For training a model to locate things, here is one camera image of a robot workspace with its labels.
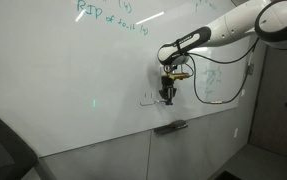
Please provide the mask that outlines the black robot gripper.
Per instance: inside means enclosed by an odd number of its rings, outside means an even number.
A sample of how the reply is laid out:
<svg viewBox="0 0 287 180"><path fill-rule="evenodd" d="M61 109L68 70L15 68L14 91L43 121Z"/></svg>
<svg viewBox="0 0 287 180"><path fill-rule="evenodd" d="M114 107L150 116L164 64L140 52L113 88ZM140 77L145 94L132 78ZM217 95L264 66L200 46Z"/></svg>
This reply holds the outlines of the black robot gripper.
<svg viewBox="0 0 287 180"><path fill-rule="evenodd" d="M169 102L169 105L173 105L173 98L177 89L174 87L174 80L168 76L161 77L162 88L160 90L161 97Z"/></svg>

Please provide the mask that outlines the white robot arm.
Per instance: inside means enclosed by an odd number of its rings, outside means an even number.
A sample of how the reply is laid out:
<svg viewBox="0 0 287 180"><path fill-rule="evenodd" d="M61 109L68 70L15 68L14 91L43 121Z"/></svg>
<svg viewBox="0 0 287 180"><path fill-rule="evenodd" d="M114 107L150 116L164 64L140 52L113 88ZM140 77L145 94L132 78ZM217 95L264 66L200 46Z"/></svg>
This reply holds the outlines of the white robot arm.
<svg viewBox="0 0 287 180"><path fill-rule="evenodd" d="M211 23L162 45L157 58L164 69L159 91L164 103L172 105L174 81L188 77L187 73L173 74L173 70L187 62L190 50L224 46L252 34L270 47L287 50L287 0L248 0Z"/></svg>

